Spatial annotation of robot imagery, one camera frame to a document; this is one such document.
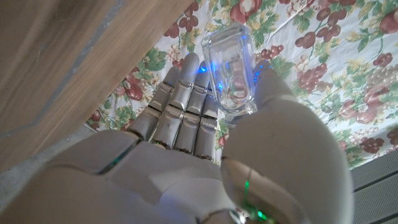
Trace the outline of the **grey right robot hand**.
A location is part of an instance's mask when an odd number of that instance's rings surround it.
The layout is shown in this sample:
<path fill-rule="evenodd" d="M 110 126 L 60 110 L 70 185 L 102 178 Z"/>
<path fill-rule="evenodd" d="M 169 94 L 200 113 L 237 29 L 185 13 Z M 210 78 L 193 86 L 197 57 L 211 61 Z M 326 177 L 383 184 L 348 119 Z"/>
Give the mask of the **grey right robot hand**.
<path fill-rule="evenodd" d="M 233 61 L 257 111 L 239 118 L 215 164 L 218 107 L 196 54 L 171 68 L 124 131 L 98 132 L 46 162 L 2 223 L 351 223 L 353 185 L 327 126 L 267 60 Z"/>

